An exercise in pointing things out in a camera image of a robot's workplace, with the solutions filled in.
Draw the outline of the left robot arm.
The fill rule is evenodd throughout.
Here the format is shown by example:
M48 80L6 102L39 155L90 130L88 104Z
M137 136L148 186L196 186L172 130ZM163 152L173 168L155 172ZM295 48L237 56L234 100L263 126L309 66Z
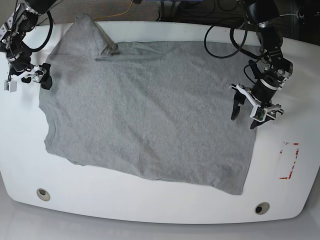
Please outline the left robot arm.
M272 24L274 19L280 17L275 2L272 0L240 0L238 4L243 16L243 40L241 44L237 44L234 38L235 29L230 28L229 38L235 47L235 52L225 55L223 58L231 58L237 53L243 53L250 57L251 59L245 67L251 69L254 78L251 80L251 87L242 84L229 86L235 91L230 118L234 121L240 113L241 106L245 101L249 101L252 106L250 129L253 130L268 121L274 121L277 114L284 113L280 104L272 103L272 98L291 77L293 63L284 58L281 50L283 38ZM243 48L248 36L249 25L256 29L260 43L258 55Z

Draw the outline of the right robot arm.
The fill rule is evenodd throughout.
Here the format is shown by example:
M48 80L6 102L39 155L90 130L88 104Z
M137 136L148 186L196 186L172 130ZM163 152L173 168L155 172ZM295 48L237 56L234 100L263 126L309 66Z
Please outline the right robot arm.
M17 81L29 84L40 84L44 90L50 90L53 84L50 76L51 65L31 63L33 53L41 51L49 42L53 32L54 21L50 8L54 0L25 0L15 5L14 12L0 27L0 51L5 53L9 63L8 77L4 80L4 90L10 93L17 90ZM49 20L49 30L46 39L37 48L31 48L24 43L27 33L37 25L40 16L46 14Z

